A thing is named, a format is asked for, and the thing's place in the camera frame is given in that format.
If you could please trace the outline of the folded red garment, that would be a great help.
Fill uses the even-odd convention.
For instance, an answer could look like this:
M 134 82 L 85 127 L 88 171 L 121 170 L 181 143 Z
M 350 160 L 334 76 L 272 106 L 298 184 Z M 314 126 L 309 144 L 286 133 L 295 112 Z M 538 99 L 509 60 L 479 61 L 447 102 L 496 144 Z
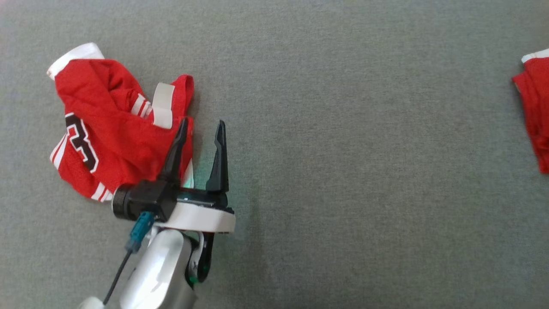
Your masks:
M 549 48 L 524 55 L 512 78 L 522 100 L 525 127 L 541 174 L 549 174 Z

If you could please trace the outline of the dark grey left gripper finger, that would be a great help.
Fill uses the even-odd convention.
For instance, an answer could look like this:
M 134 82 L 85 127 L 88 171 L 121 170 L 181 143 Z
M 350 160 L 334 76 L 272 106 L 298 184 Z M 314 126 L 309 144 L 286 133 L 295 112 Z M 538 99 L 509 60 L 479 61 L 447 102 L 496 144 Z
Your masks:
M 177 129 L 176 136 L 167 153 L 165 163 L 157 177 L 158 180 L 167 182 L 173 188 L 179 188 L 181 185 L 180 170 L 181 160 L 184 152 L 184 145 L 187 140 L 188 119 L 183 118 Z
M 228 158 L 227 158 L 227 133 L 224 121 L 219 121 L 214 137 L 216 152 L 210 178 L 206 182 L 206 191 L 226 193 L 229 191 Z

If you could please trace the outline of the red jersey with white trim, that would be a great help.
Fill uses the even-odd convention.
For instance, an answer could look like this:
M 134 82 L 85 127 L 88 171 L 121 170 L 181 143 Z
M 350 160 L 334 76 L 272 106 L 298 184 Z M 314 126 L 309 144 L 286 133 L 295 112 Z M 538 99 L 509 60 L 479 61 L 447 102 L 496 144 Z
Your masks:
M 148 100 L 129 70 L 92 42 L 65 53 L 47 74 L 66 125 L 49 160 L 79 194 L 105 202 L 123 184 L 155 180 L 183 120 L 188 131 L 178 175 L 183 188 L 194 187 L 192 76 L 157 84 Z

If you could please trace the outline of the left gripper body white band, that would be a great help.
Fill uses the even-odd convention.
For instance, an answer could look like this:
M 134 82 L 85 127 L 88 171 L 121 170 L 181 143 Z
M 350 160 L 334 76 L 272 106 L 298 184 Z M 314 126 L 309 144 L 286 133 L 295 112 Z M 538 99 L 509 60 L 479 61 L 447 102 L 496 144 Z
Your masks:
M 233 233 L 236 216 L 227 195 L 204 190 L 182 190 L 173 213 L 156 227 L 207 233 Z

